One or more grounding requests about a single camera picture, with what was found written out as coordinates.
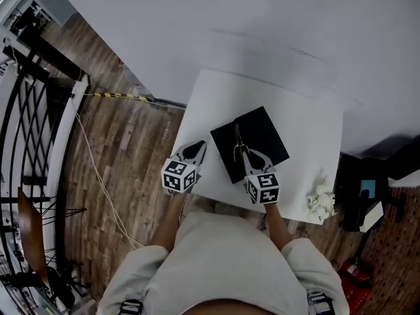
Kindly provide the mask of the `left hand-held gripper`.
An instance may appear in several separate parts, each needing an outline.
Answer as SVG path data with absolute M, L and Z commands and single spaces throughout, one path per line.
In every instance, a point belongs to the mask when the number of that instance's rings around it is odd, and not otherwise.
M 161 169 L 164 189 L 177 193 L 191 190 L 199 179 L 206 150 L 206 141 L 197 140 L 180 146 L 172 157 L 167 158 Z

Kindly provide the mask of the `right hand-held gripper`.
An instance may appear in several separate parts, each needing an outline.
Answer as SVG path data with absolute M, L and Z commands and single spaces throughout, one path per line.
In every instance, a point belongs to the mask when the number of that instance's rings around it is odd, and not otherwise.
M 248 149 L 242 152 L 245 169 L 245 189 L 252 204 L 271 204 L 278 201 L 280 180 L 270 158 L 261 152 Z

